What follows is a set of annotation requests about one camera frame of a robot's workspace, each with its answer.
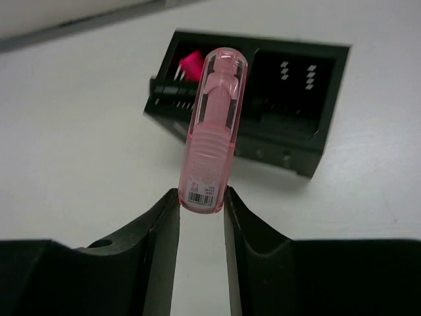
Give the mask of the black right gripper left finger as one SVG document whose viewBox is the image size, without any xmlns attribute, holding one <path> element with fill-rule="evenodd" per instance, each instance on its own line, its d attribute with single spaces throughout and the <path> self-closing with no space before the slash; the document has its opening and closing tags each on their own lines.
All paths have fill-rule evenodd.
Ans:
<svg viewBox="0 0 421 316">
<path fill-rule="evenodd" d="M 1 242 L 2 315 L 169 315 L 178 242 L 176 189 L 86 248 Z"/>
</svg>

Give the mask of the magenta highlighter marker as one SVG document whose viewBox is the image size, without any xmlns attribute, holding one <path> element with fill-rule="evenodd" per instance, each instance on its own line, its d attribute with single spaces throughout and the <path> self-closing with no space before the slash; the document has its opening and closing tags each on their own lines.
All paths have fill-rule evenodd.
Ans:
<svg viewBox="0 0 421 316">
<path fill-rule="evenodd" d="M 200 81 L 204 58 L 199 50 L 195 50 L 180 60 L 179 66 L 182 71 L 181 79 L 190 82 Z"/>
</svg>

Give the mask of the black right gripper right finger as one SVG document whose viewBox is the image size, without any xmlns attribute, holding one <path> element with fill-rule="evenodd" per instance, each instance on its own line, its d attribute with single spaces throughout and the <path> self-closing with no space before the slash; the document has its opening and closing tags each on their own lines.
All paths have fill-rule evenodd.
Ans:
<svg viewBox="0 0 421 316">
<path fill-rule="evenodd" d="M 419 315 L 420 242 L 292 240 L 224 196 L 232 315 Z"/>
</svg>

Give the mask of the pink highlighter marker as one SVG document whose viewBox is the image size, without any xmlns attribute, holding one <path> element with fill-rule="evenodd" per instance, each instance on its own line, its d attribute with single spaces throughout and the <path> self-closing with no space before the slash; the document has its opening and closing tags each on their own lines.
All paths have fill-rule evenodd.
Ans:
<svg viewBox="0 0 421 316">
<path fill-rule="evenodd" d="M 217 213 L 224 204 L 247 67 L 243 54 L 229 47 L 205 57 L 178 186 L 180 205 L 194 213 Z"/>
</svg>

